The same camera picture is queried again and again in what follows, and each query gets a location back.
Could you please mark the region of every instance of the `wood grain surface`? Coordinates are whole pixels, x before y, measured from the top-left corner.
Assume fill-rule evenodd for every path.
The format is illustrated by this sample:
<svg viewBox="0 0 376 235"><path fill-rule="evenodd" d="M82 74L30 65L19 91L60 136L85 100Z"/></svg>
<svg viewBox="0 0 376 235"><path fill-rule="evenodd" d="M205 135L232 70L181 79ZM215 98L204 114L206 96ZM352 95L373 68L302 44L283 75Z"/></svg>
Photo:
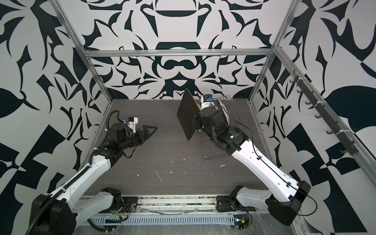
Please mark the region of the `wood grain surface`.
<svg viewBox="0 0 376 235"><path fill-rule="evenodd" d="M196 138L187 141L176 112L180 100L114 100L111 109L120 118L138 117L142 125L158 127L156 133L131 158L119 161L86 191L96 195L102 188L112 187L123 194L221 194L230 193L237 185L252 189L266 186L241 162L233 157L204 162ZM234 100L229 113L253 131L255 146L262 152L250 108L245 99ZM116 118L111 117L111 124ZM250 131L242 128L249 135ZM101 130L97 145L105 131Z"/></svg>

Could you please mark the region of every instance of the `horizontal metal rail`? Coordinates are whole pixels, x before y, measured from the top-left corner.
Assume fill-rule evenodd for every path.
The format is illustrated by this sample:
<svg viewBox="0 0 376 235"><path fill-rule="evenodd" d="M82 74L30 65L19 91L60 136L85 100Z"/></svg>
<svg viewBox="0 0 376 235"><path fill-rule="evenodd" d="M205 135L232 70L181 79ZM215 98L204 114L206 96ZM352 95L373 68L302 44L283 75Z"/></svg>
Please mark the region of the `horizontal metal rail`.
<svg viewBox="0 0 376 235"><path fill-rule="evenodd" d="M271 55L270 48L256 49L183 49L183 50L84 50L86 57L118 56L241 56Z"/></svg>

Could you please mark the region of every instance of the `patterned wall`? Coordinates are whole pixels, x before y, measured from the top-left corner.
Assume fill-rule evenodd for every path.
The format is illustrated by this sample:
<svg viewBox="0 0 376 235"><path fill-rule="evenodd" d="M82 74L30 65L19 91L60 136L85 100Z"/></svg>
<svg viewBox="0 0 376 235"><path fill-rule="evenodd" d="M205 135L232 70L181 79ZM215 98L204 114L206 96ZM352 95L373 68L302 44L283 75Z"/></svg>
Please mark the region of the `patterned wall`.
<svg viewBox="0 0 376 235"><path fill-rule="evenodd" d="M64 0L82 44L98 50L261 48L291 0Z"/></svg>
<svg viewBox="0 0 376 235"><path fill-rule="evenodd" d="M108 102L46 0L0 2L1 234L24 234L33 199L79 169Z"/></svg>
<svg viewBox="0 0 376 235"><path fill-rule="evenodd" d="M336 113L375 154L375 1L303 0L282 48ZM254 105L278 167L312 185L313 234L374 234L376 188L278 59ZM315 204L306 199L303 214Z"/></svg>
<svg viewBox="0 0 376 235"><path fill-rule="evenodd" d="M95 58L114 99L181 98L214 94L248 98L266 56L156 56Z"/></svg>

